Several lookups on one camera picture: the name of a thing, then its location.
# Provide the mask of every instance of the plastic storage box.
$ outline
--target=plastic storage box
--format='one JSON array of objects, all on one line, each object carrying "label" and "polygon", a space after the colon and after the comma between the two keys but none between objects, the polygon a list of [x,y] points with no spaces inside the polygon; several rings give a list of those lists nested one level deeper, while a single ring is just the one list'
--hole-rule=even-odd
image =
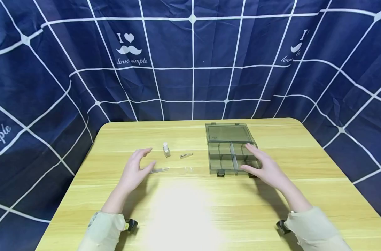
[{"label": "plastic storage box", "polygon": [[224,177],[225,174],[247,175],[239,169],[241,165],[261,168],[261,162],[246,149],[246,143],[257,147],[246,124],[206,123],[206,134],[210,174],[217,174],[217,177]]}]

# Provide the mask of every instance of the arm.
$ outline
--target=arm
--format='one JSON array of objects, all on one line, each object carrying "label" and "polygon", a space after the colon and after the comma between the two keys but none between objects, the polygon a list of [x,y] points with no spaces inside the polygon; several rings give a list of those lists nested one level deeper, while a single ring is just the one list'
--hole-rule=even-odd
[{"label": "arm", "polygon": [[119,235],[125,229],[125,219],[122,215],[125,201],[156,164],[153,161],[144,169],[140,169],[140,160],[150,151],[151,148],[140,149],[130,156],[117,186],[100,212],[90,220],[78,251],[114,251]]},{"label": "arm", "polygon": [[351,251],[326,215],[310,204],[277,162],[250,144],[246,148],[262,162],[263,167],[256,169],[241,166],[241,169],[259,177],[282,193],[291,209],[285,225],[296,235],[304,251]]}]

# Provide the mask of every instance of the left hand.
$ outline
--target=left hand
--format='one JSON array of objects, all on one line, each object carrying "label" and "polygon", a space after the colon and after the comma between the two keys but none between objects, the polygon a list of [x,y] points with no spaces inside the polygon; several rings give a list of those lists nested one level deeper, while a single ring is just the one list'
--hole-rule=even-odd
[{"label": "left hand", "polygon": [[119,188],[122,192],[130,193],[140,185],[143,179],[151,172],[156,161],[151,162],[144,169],[140,169],[140,160],[151,152],[152,148],[136,150],[128,159],[121,179],[119,180]]}]

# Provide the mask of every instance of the table top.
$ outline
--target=table top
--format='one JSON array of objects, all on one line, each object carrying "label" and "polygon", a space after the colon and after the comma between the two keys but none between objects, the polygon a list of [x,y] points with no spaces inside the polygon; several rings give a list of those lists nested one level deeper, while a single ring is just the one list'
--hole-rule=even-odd
[{"label": "table top", "polygon": [[[92,215],[117,184],[128,157],[153,147],[141,167],[155,168],[124,208],[138,221],[116,250],[301,250],[292,234],[278,235],[286,219],[282,195],[247,175],[209,174],[205,124],[246,123],[257,145],[272,156],[309,201],[320,207],[354,251],[381,250],[381,218],[295,119],[112,122],[98,133],[37,251],[75,251]],[[165,158],[163,142],[171,157]],[[179,156],[193,156],[179,159]]]}]

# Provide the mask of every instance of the navy fabric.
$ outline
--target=navy fabric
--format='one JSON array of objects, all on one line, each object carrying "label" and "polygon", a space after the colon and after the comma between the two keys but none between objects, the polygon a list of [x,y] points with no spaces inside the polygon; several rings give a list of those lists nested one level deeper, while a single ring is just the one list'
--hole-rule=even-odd
[{"label": "navy fabric", "polygon": [[35,249],[107,122],[273,117],[381,215],[381,0],[0,0],[0,250]]}]

